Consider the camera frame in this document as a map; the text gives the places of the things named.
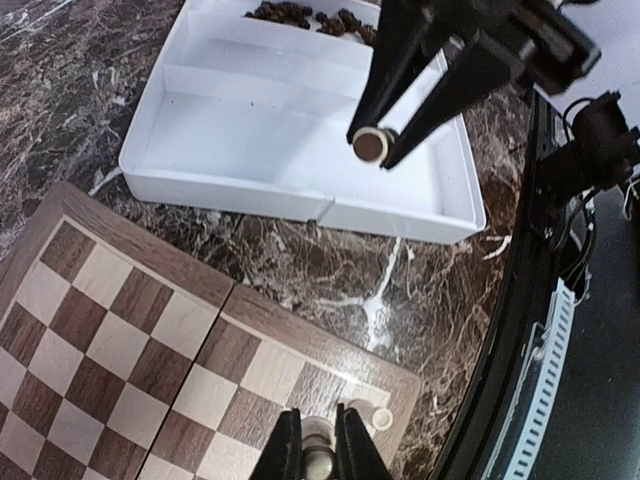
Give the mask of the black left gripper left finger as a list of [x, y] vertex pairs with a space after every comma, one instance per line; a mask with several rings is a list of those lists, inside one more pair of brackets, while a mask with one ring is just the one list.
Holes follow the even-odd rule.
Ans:
[[283, 411], [249, 477], [250, 480], [302, 478], [301, 416], [296, 408]]

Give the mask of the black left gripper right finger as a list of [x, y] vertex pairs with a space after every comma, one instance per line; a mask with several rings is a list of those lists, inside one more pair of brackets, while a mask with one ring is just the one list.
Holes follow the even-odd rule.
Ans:
[[334, 434], [338, 479], [392, 480], [355, 408], [338, 404]]

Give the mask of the white rook corner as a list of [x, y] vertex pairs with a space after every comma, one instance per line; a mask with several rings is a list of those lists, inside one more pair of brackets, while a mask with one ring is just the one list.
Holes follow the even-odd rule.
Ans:
[[388, 408], [376, 406], [368, 400], [351, 400], [348, 407], [355, 409], [363, 422], [376, 431], [386, 431], [394, 423], [394, 415]]

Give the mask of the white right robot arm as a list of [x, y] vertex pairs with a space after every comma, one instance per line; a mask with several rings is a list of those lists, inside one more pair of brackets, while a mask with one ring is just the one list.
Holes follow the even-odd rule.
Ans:
[[[382, 118], [452, 38], [463, 47], [406, 126]], [[369, 76], [346, 138], [356, 156], [391, 170], [441, 125], [508, 84], [566, 92], [600, 59], [594, 41], [556, 1], [385, 1]], [[555, 275], [573, 218], [574, 198], [590, 201], [627, 180], [639, 161], [639, 131], [619, 107], [620, 94], [575, 101], [564, 116], [572, 138], [533, 156], [525, 169], [510, 265]]]

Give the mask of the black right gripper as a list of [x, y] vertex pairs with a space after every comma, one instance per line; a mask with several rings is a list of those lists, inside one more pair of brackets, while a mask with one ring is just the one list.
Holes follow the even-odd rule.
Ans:
[[600, 48], [560, 1], [408, 1], [381, 4], [369, 76], [347, 132], [376, 127], [451, 34], [465, 45], [396, 138], [391, 170], [442, 124], [522, 78], [559, 95], [586, 77]]

